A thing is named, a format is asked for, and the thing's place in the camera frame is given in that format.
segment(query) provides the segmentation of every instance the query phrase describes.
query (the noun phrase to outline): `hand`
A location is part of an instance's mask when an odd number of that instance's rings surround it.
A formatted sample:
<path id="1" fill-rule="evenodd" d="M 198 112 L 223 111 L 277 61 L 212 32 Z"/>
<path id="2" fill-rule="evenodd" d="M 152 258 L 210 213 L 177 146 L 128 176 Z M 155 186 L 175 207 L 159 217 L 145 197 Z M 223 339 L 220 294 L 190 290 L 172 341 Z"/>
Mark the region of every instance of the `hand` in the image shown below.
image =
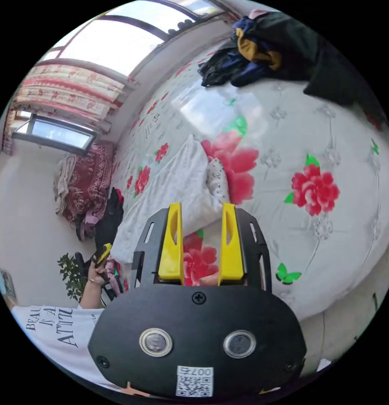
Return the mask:
<path id="1" fill-rule="evenodd" d="M 199 280 L 199 284 L 201 286 L 217 286 L 219 276 L 220 276 L 219 272 L 216 272 L 215 274 L 212 275 L 208 275 L 206 277 L 201 278 Z"/>
<path id="2" fill-rule="evenodd" d="M 104 284 L 103 277 L 101 274 L 105 273 L 106 260 L 103 260 L 98 268 L 95 268 L 95 264 L 93 262 L 90 263 L 89 271 L 88 271 L 88 280 L 93 280 L 95 283 L 99 285 Z"/>

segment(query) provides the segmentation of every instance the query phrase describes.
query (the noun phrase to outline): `window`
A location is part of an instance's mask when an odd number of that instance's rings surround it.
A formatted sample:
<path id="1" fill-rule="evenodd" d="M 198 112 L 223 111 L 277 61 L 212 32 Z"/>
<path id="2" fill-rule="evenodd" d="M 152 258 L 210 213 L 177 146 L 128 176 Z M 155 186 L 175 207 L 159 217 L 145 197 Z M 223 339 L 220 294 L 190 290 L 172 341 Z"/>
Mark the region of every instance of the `window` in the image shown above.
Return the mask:
<path id="1" fill-rule="evenodd" d="M 32 115 L 12 135 L 15 139 L 85 155 L 96 137 L 94 130 L 70 122 Z"/>
<path id="2" fill-rule="evenodd" d="M 27 111 L 16 111 L 16 118 L 15 119 L 23 119 L 28 120 L 31 118 L 31 113 Z"/>
<path id="3" fill-rule="evenodd" d="M 132 1 L 75 28 L 49 49 L 40 63 L 76 59 L 129 76 L 159 45 L 226 12 L 212 0 Z"/>
<path id="4" fill-rule="evenodd" d="M 128 76 L 163 42 L 133 25 L 96 20 L 73 39 L 60 58 L 85 60 Z"/>
<path id="5" fill-rule="evenodd" d="M 78 33 L 86 24 L 88 24 L 90 21 L 92 21 L 92 19 L 90 19 L 89 21 L 84 22 L 82 25 L 78 26 L 77 28 L 75 28 L 74 30 L 72 30 L 69 34 L 66 34 L 63 38 L 61 38 L 54 46 L 53 48 L 59 48 L 61 46 L 65 46 L 71 39 L 72 37 Z"/>
<path id="6" fill-rule="evenodd" d="M 213 14 L 222 13 L 219 7 L 207 0 L 170 0 L 200 17 L 207 17 Z"/>
<path id="7" fill-rule="evenodd" d="M 194 23 L 192 18 L 181 11 L 170 8 L 164 4 L 145 0 L 137 0 L 121 5 L 108 12 L 106 15 L 135 18 L 151 24 L 163 32 L 168 32 L 169 30 L 178 31 L 180 29 L 179 23 L 183 23 L 185 20 Z"/>

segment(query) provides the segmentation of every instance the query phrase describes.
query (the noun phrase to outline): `black device housing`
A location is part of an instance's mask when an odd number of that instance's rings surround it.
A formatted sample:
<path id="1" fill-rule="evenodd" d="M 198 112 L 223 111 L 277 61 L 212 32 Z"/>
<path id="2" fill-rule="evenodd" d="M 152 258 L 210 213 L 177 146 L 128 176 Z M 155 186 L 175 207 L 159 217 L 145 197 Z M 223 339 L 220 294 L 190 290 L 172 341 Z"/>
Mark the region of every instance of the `black device housing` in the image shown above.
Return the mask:
<path id="1" fill-rule="evenodd" d="M 93 331 L 88 349 L 103 376 L 120 387 L 129 381 L 154 396 L 191 402 L 255 394 L 297 378 L 306 344 L 295 314 L 271 293 L 268 249 L 256 219 L 236 209 L 248 285 L 192 287 L 157 280 L 168 211 L 149 218 L 137 244 L 132 268 L 139 288 L 114 300 Z M 261 256 L 268 270 L 265 290 L 260 284 Z M 199 292 L 206 298 L 201 305 L 193 300 Z M 153 357 L 141 349 L 140 336 L 149 328 L 171 336 L 168 355 Z M 253 353 L 241 359 L 223 349 L 224 339 L 237 330 L 249 331 L 256 339 Z M 212 367 L 212 398 L 177 397 L 178 366 Z"/>

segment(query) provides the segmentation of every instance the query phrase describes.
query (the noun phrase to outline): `qr code sticker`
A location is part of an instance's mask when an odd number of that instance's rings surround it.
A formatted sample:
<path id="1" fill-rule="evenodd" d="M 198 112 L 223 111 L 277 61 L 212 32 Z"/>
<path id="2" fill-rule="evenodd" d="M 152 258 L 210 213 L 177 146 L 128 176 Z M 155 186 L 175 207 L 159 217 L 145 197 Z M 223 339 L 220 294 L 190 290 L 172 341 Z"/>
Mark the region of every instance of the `qr code sticker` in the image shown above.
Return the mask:
<path id="1" fill-rule="evenodd" d="M 213 367 L 177 367 L 177 397 L 212 397 Z"/>

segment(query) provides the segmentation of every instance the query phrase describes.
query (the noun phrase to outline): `potted plant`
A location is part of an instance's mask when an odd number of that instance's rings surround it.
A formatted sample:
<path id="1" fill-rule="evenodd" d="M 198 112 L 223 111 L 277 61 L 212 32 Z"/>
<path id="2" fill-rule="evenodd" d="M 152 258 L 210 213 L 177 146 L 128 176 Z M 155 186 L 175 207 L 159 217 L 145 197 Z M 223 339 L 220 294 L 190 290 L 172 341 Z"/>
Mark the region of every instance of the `potted plant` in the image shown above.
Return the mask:
<path id="1" fill-rule="evenodd" d="M 62 274 L 62 281 L 67 280 L 65 285 L 68 296 L 80 302 L 87 279 L 81 275 L 75 257 L 69 257 L 69 254 L 66 253 L 58 260 L 58 264 L 61 269 L 59 272 Z"/>

